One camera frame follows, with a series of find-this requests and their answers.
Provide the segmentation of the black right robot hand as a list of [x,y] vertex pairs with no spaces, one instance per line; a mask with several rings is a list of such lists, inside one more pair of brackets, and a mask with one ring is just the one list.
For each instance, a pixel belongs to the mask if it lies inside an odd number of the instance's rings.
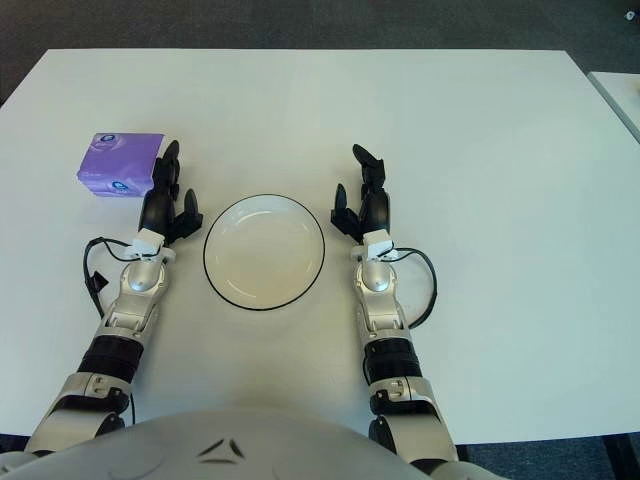
[[346,189],[338,183],[330,221],[342,234],[362,243],[367,233],[377,230],[390,232],[390,198],[384,189],[384,160],[375,158],[359,144],[353,145],[352,153],[362,173],[360,210],[356,213],[348,207]]

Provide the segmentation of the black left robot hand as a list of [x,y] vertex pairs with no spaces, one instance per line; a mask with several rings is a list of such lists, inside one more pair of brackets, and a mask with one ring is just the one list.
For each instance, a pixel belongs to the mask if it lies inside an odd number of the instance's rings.
[[202,227],[196,193],[188,189],[184,195],[183,211],[177,215],[175,202],[180,193],[180,144],[173,140],[164,154],[156,159],[152,172],[153,186],[146,192],[138,229],[147,229],[164,237],[169,246],[178,239],[191,236]]

